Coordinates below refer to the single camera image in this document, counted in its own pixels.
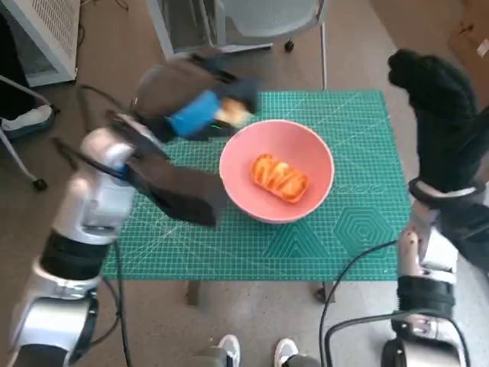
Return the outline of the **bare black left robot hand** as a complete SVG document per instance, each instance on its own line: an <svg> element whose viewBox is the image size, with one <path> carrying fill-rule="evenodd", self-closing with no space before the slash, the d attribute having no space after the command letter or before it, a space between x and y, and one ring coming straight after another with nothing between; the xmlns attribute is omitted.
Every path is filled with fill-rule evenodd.
<svg viewBox="0 0 489 367"><path fill-rule="evenodd" d="M166 117L173 134L189 141L232 136L258 110L258 83L222 68L222 57L193 54L189 62L210 73L211 83Z"/></svg>

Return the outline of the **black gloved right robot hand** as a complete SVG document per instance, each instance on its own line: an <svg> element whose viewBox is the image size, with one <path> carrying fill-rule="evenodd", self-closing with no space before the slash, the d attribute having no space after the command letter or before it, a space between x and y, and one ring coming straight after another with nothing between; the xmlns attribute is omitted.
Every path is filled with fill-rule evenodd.
<svg viewBox="0 0 489 367"><path fill-rule="evenodd" d="M435 55L399 49L387 61L388 79L404 90L416 116L418 178L448 193L474 186L488 151L488 110L470 79Z"/></svg>

